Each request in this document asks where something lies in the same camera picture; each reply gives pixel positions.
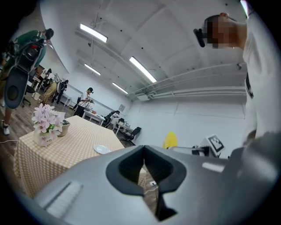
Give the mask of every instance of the sneaker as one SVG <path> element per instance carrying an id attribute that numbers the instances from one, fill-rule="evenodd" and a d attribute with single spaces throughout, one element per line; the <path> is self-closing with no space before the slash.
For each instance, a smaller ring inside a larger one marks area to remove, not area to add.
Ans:
<path id="1" fill-rule="evenodd" d="M 9 125 L 6 125 L 4 123 L 4 120 L 2 120 L 2 129 L 3 129 L 4 135 L 9 135 L 10 134 Z"/>

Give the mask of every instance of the pink flower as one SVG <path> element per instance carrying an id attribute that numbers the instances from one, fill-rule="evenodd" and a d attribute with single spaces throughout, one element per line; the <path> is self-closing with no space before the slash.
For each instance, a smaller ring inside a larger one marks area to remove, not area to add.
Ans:
<path id="1" fill-rule="evenodd" d="M 50 129 L 49 130 L 49 134 L 50 134 L 50 138 L 55 140 L 58 138 L 58 135 L 60 135 L 61 133 L 57 131 L 58 129 L 56 127 L 54 127 L 54 129 Z"/>
<path id="2" fill-rule="evenodd" d="M 41 120 L 43 122 L 45 122 L 45 127 L 49 128 L 50 124 L 55 124 L 56 123 L 55 119 L 56 119 L 55 116 L 50 116 L 49 113 L 45 113 L 45 117 L 42 118 Z"/>
<path id="3" fill-rule="evenodd" d="M 62 123 L 56 125 L 55 128 L 56 128 L 59 132 L 62 132 Z"/>
<path id="4" fill-rule="evenodd" d="M 65 119 L 65 112 L 60 112 L 56 117 L 56 125 L 61 124 L 64 119 Z"/>
<path id="5" fill-rule="evenodd" d="M 39 111 L 35 111 L 35 116 L 32 117 L 31 120 L 34 121 L 34 123 L 40 123 L 41 117 L 42 117 L 42 113 Z"/>
<path id="6" fill-rule="evenodd" d="M 39 111 L 39 112 L 44 112 L 44 110 L 45 110 L 45 106 L 43 106 L 43 104 L 41 103 L 40 105 L 39 105 L 39 107 L 35 107 L 34 108 L 36 111 Z"/>
<path id="7" fill-rule="evenodd" d="M 52 114 L 53 114 L 54 116 L 58 116 L 59 112 L 58 112 L 58 111 L 52 111 Z"/>
<path id="8" fill-rule="evenodd" d="M 45 105 L 45 110 L 46 112 L 50 112 L 54 109 L 54 106 L 50 106 L 50 105 Z"/>
<path id="9" fill-rule="evenodd" d="M 47 146 L 47 141 L 49 140 L 49 138 L 47 137 L 41 137 L 40 139 L 40 145 L 42 146 Z"/>
<path id="10" fill-rule="evenodd" d="M 37 133 L 37 134 L 40 134 L 41 132 L 42 133 L 47 132 L 47 129 L 45 127 L 45 123 L 35 124 L 33 127 L 35 128 L 34 132 Z"/>

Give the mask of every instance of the office chair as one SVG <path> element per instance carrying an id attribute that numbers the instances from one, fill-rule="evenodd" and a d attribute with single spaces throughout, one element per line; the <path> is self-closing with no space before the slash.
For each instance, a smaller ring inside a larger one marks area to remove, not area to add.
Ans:
<path id="1" fill-rule="evenodd" d="M 137 127 L 136 129 L 134 129 L 131 133 L 122 133 L 124 135 L 125 138 L 120 139 L 121 141 L 126 141 L 128 143 L 131 143 L 132 145 L 135 145 L 132 140 L 135 138 L 135 136 L 140 133 L 141 128 Z"/>
<path id="2" fill-rule="evenodd" d="M 35 74 L 36 74 L 36 72 L 35 72 L 35 70 L 33 70 L 32 72 L 30 72 L 30 74 L 29 74 L 29 78 L 28 78 L 28 81 L 29 82 L 33 82 L 33 78 L 34 78 L 34 76 L 35 76 Z M 26 86 L 26 90 L 25 90 L 25 95 L 26 95 L 26 93 L 31 93 L 31 94 L 33 94 L 33 93 L 35 93 L 35 90 L 32 88 L 32 87 L 30 87 L 30 86 Z M 22 107 L 24 107 L 25 106 L 25 102 L 24 101 L 26 101 L 26 102 L 28 102 L 29 103 L 29 106 L 31 105 L 31 102 L 29 101 L 29 100 L 27 100 L 25 97 L 23 97 L 23 100 L 22 100 Z"/>

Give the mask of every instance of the yellow object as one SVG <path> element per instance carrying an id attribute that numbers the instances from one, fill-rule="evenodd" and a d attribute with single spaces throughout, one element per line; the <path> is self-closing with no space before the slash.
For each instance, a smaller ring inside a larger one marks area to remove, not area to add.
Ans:
<path id="1" fill-rule="evenodd" d="M 163 142 L 163 148 L 167 149 L 173 146 L 177 146 L 177 137 L 174 132 L 170 131 Z"/>

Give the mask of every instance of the ceiling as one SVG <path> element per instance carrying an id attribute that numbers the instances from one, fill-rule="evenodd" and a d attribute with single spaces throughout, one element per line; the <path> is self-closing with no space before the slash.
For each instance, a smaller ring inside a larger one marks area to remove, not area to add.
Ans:
<path id="1" fill-rule="evenodd" d="M 50 0 L 48 7 L 60 29 L 52 43 L 68 72 L 74 65 L 91 73 L 84 63 L 91 65 L 101 73 L 93 76 L 115 82 L 131 99 L 142 89 L 156 94 L 244 85 L 242 50 L 201 48 L 193 34 L 206 17 L 220 12 L 245 22 L 238 0 Z M 107 43 L 81 30 L 80 23 L 107 36 Z M 62 43 L 65 53 L 59 51 Z M 157 83 L 129 61 L 132 56 Z"/>

